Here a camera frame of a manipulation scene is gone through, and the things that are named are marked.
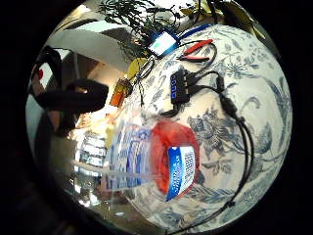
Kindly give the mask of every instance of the blue and white label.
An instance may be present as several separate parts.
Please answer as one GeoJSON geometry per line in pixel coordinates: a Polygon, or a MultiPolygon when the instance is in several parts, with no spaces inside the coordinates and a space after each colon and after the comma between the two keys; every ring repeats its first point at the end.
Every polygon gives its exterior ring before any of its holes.
{"type": "Polygon", "coordinates": [[[194,181],[196,158],[191,146],[171,147],[167,151],[169,158],[169,187],[166,202],[187,189],[194,181]]]}

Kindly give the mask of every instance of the floral tablecloth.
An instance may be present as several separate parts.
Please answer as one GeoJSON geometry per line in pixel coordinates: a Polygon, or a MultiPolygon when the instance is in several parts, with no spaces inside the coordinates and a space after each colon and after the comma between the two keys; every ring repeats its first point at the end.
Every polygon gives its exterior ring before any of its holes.
{"type": "MultiPolygon", "coordinates": [[[[224,226],[251,209],[279,173],[291,138],[290,92],[284,73],[270,51],[252,35],[227,25],[211,26],[182,43],[208,38],[217,47],[217,56],[208,70],[224,76],[225,95],[234,101],[238,115],[246,119],[252,133],[255,161],[236,204],[189,232],[224,226]]],[[[142,80],[145,110],[162,113],[172,109],[170,76],[180,66],[189,71],[203,66],[176,59],[188,47],[178,48],[157,61],[150,75],[142,80]]],[[[211,47],[198,52],[209,57],[212,54],[211,47]]],[[[215,86],[215,76],[210,74],[199,84],[215,86]]],[[[126,103],[140,105],[138,87],[126,103]]],[[[196,184],[184,197],[169,203],[163,201],[154,185],[141,186],[134,189],[135,197],[130,201],[148,221],[170,231],[202,221],[222,207],[237,190],[245,161],[241,133],[235,122],[224,115],[219,97],[213,91],[206,89],[192,96],[173,119],[190,126],[201,146],[196,184]]]]}

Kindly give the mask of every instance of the black power adapter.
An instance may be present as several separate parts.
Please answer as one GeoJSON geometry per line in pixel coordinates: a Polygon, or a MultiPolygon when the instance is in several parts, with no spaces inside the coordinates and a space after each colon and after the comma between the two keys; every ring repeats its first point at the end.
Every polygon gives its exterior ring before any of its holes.
{"type": "Polygon", "coordinates": [[[189,102],[185,82],[185,70],[180,69],[170,76],[170,102],[173,105],[189,102]]]}

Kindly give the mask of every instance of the yellow object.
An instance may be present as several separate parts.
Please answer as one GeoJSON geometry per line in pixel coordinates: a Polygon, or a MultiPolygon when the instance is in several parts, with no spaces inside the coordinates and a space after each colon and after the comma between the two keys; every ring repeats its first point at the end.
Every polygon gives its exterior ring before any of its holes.
{"type": "Polygon", "coordinates": [[[255,37],[265,39],[264,34],[254,26],[254,19],[242,6],[234,1],[224,2],[223,4],[235,15],[241,29],[255,37]]]}
{"type": "Polygon", "coordinates": [[[112,124],[108,124],[108,127],[106,129],[106,134],[107,134],[107,139],[106,139],[105,147],[109,149],[110,146],[112,145],[114,134],[115,134],[115,128],[112,124]]]}
{"type": "MultiPolygon", "coordinates": [[[[198,2],[196,3],[196,6],[194,9],[192,8],[182,8],[180,11],[185,15],[185,16],[190,16],[192,14],[196,14],[199,9],[199,4],[198,2]]],[[[218,16],[222,17],[223,14],[219,9],[215,8],[215,12],[218,16]]],[[[201,14],[199,20],[202,20],[204,16],[212,16],[211,10],[209,9],[207,2],[205,0],[201,0],[201,14]]]]}
{"type": "Polygon", "coordinates": [[[140,70],[142,65],[147,61],[146,58],[136,58],[128,67],[127,77],[130,81],[133,81],[136,73],[140,70]]]}

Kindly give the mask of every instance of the cord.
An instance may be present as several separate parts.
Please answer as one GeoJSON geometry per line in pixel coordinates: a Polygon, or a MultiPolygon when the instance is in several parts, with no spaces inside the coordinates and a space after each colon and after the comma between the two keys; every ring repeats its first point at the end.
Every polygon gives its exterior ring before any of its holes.
{"type": "MultiPolygon", "coordinates": [[[[205,76],[207,76],[207,75],[209,75],[209,74],[217,74],[218,76],[217,77],[219,77],[219,73],[217,72],[217,71],[215,71],[215,70],[211,70],[211,71],[209,71],[209,72],[206,72],[205,74],[203,74],[203,75],[201,75],[201,76],[196,76],[196,75],[189,75],[189,74],[187,74],[186,75],[186,83],[187,83],[187,87],[191,87],[191,86],[193,86],[193,85],[195,85],[198,81],[200,81],[203,77],[205,77],[205,76]]],[[[220,85],[220,87],[221,86],[223,86],[222,87],[222,89],[224,90],[224,84],[223,83],[221,83],[221,84],[219,84],[220,85]]]]}
{"type": "Polygon", "coordinates": [[[141,80],[138,80],[138,87],[139,87],[139,93],[140,93],[140,107],[143,107],[145,105],[145,102],[144,102],[145,92],[144,92],[144,86],[141,83],[141,80]]]}
{"type": "Polygon", "coordinates": [[[198,12],[197,12],[196,18],[194,19],[193,24],[190,26],[193,26],[196,24],[196,22],[199,20],[200,14],[201,14],[201,0],[198,1],[198,12]]]}
{"type": "Polygon", "coordinates": [[[202,41],[202,40],[195,40],[195,41],[186,42],[186,43],[183,43],[183,44],[179,45],[179,46],[176,47],[176,48],[180,48],[180,47],[182,47],[182,46],[186,46],[186,45],[188,45],[188,44],[192,44],[192,43],[195,43],[195,42],[201,42],[201,41],[202,41]]]}
{"type": "Polygon", "coordinates": [[[217,71],[211,71],[211,72],[207,72],[207,74],[209,73],[216,73],[218,74],[218,77],[216,78],[216,85],[217,88],[211,87],[211,86],[206,86],[206,85],[191,85],[188,88],[189,94],[193,95],[198,93],[199,91],[201,91],[202,89],[210,89],[213,90],[214,92],[216,92],[219,97],[220,97],[220,102],[221,102],[221,106],[223,111],[230,116],[231,118],[233,118],[236,121],[236,124],[239,128],[239,131],[241,132],[242,138],[243,138],[243,143],[244,143],[244,148],[245,148],[245,165],[244,165],[244,171],[243,171],[243,175],[242,178],[239,182],[238,188],[236,190],[236,192],[234,193],[234,195],[232,196],[232,198],[227,201],[224,206],[222,208],[220,208],[218,211],[214,212],[211,216],[203,219],[202,221],[187,226],[183,229],[177,230],[173,233],[168,233],[168,231],[165,231],[165,234],[176,234],[179,232],[183,232],[186,231],[188,229],[197,227],[201,224],[204,224],[212,219],[214,219],[216,216],[218,216],[219,214],[221,214],[223,211],[225,211],[227,208],[232,207],[236,202],[235,199],[236,197],[240,194],[240,192],[242,191],[242,189],[244,188],[250,174],[251,174],[251,170],[252,170],[252,165],[253,165],[253,161],[254,161],[254,145],[253,145],[253,139],[251,136],[251,133],[248,129],[248,127],[245,124],[245,119],[243,117],[238,117],[236,115],[236,111],[237,108],[235,106],[235,104],[233,103],[233,101],[229,98],[227,98],[222,92],[224,91],[224,82],[221,81],[222,78],[219,75],[219,73],[217,71]],[[248,145],[247,145],[247,140],[246,140],[246,135],[248,138],[248,141],[250,143],[250,164],[248,164],[248,145]]]}
{"type": "Polygon", "coordinates": [[[200,70],[197,71],[197,74],[199,74],[199,73],[205,71],[205,70],[213,63],[213,61],[214,61],[215,58],[216,58],[216,55],[217,55],[217,47],[216,47],[215,44],[212,43],[212,42],[211,42],[209,45],[211,45],[211,46],[214,48],[213,57],[212,57],[211,60],[209,60],[209,61],[205,64],[204,67],[202,67],[200,70]]]}
{"type": "Polygon", "coordinates": [[[214,19],[214,23],[218,24],[218,20],[217,20],[217,14],[215,11],[215,7],[213,6],[212,2],[210,0],[206,0],[207,6],[209,8],[209,10],[211,11],[211,14],[213,16],[214,19]]]}
{"type": "Polygon", "coordinates": [[[180,104],[177,104],[177,105],[174,104],[172,110],[163,112],[163,113],[161,113],[160,115],[163,116],[163,117],[165,117],[165,118],[173,118],[173,117],[175,117],[175,116],[178,115],[179,110],[180,110],[180,107],[181,107],[180,104]]]}
{"type": "Polygon", "coordinates": [[[180,19],[180,15],[178,13],[175,13],[172,8],[174,7],[175,5],[173,5],[171,8],[158,8],[158,7],[154,7],[154,8],[148,8],[146,10],[147,13],[153,13],[153,19],[154,19],[154,24],[157,23],[159,20],[164,20],[163,17],[159,17],[159,18],[156,18],[156,14],[159,13],[159,12],[170,12],[173,17],[174,17],[174,22],[170,25],[171,27],[175,27],[176,26],[176,22],[177,22],[177,19],[180,19]]]}
{"type": "Polygon", "coordinates": [[[146,78],[150,74],[152,69],[155,67],[155,64],[156,64],[155,56],[150,56],[150,58],[143,64],[143,66],[137,72],[136,80],[142,80],[146,78]]]}

